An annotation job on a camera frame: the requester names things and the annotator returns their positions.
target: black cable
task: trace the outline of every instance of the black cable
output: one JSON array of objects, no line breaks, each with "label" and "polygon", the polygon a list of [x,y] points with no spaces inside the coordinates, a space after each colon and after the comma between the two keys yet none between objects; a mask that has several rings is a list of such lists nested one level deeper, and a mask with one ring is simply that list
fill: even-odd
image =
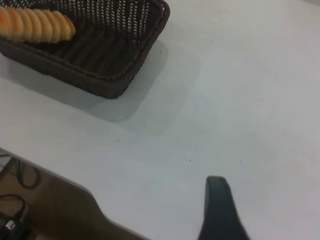
[{"label": "black cable", "polygon": [[41,181],[41,175],[38,169],[33,167],[33,170],[35,172],[35,181],[32,185],[26,185],[24,183],[24,167],[25,164],[22,163],[20,160],[16,159],[15,160],[15,169],[16,169],[16,179],[20,183],[20,185],[25,188],[25,189],[34,189],[37,187]]},{"label": "black cable", "polygon": [[9,173],[9,174],[11,174],[11,175],[13,175],[13,176],[17,177],[17,175],[16,175],[15,173],[13,173],[13,172],[11,172],[11,171],[7,170],[7,169],[6,169],[6,166],[3,166],[3,165],[1,165],[1,164],[0,164],[0,168],[3,168],[2,170],[3,170],[3,171],[5,171],[6,173]]},{"label": "black cable", "polygon": [[26,201],[19,195],[17,194],[4,194],[0,195],[0,199],[2,198],[16,198],[19,199],[22,202],[22,207],[20,208],[19,211],[16,212],[16,214],[13,216],[15,220],[19,221],[26,209]]}]

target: bread roll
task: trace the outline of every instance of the bread roll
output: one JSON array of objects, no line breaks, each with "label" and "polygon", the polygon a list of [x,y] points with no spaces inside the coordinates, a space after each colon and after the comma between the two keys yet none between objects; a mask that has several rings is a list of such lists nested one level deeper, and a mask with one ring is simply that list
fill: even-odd
[{"label": "bread roll", "polygon": [[52,14],[54,15],[55,19],[58,21],[60,25],[60,39],[61,40],[70,40],[72,35],[71,35],[71,28],[65,19],[65,17],[61,14],[59,11],[53,11]]},{"label": "bread roll", "polygon": [[38,16],[38,18],[39,18],[39,20],[41,22],[41,26],[42,26],[42,39],[41,39],[41,42],[50,43],[52,41],[52,37],[54,35],[54,31],[53,31],[53,28],[51,26],[51,23],[50,23],[49,19],[44,14],[44,12],[39,10],[39,9],[34,9],[33,12],[35,12],[35,14],[37,14],[37,16]]},{"label": "bread roll", "polygon": [[12,38],[13,26],[7,10],[0,6],[0,35],[8,39]]},{"label": "bread roll", "polygon": [[42,26],[41,21],[38,17],[38,15],[31,9],[26,8],[24,9],[25,12],[29,15],[32,23],[32,43],[40,43],[42,40]]},{"label": "bread roll", "polygon": [[23,23],[22,39],[30,42],[33,37],[33,27],[29,14],[22,8],[16,8],[15,10],[20,14]]},{"label": "bread roll", "polygon": [[12,23],[12,39],[20,41],[24,34],[24,25],[20,14],[13,7],[6,7],[5,10],[9,13]]},{"label": "bread roll", "polygon": [[59,11],[0,6],[0,35],[10,40],[57,43],[75,33],[72,21]]},{"label": "bread roll", "polygon": [[52,34],[51,42],[57,43],[60,40],[60,34],[61,34],[60,25],[51,11],[43,10],[43,13],[46,15],[46,17],[48,18],[52,26],[53,34]]}]

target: white tabletop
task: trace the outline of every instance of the white tabletop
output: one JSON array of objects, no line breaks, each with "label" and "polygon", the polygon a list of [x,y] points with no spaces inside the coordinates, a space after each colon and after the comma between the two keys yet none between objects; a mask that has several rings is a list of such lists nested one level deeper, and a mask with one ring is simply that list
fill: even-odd
[{"label": "white tabletop", "polygon": [[253,240],[318,239],[320,1],[310,1],[169,0],[117,100],[1,56],[0,148],[153,240],[197,238],[209,175],[228,180]]}]

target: wicker basket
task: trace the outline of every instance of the wicker basket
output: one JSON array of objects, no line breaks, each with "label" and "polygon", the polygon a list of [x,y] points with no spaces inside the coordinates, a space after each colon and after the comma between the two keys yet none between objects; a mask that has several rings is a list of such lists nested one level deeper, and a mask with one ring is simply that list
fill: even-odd
[{"label": "wicker basket", "polygon": [[127,89],[170,15],[162,0],[0,0],[0,4],[68,15],[76,28],[71,41],[31,44],[0,37],[0,52],[107,99]]}]

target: brown floor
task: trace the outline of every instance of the brown floor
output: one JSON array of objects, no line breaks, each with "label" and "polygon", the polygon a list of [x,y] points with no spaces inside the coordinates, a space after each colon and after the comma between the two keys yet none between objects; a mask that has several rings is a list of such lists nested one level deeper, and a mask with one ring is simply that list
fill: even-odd
[{"label": "brown floor", "polygon": [[[25,183],[35,174],[24,170]],[[22,221],[36,240],[142,240],[141,237],[109,222],[91,195],[71,184],[41,172],[41,183],[33,190],[20,186],[11,160],[0,173],[0,195],[18,194],[27,202]],[[13,216],[21,207],[15,199],[0,199],[0,212]]]}]

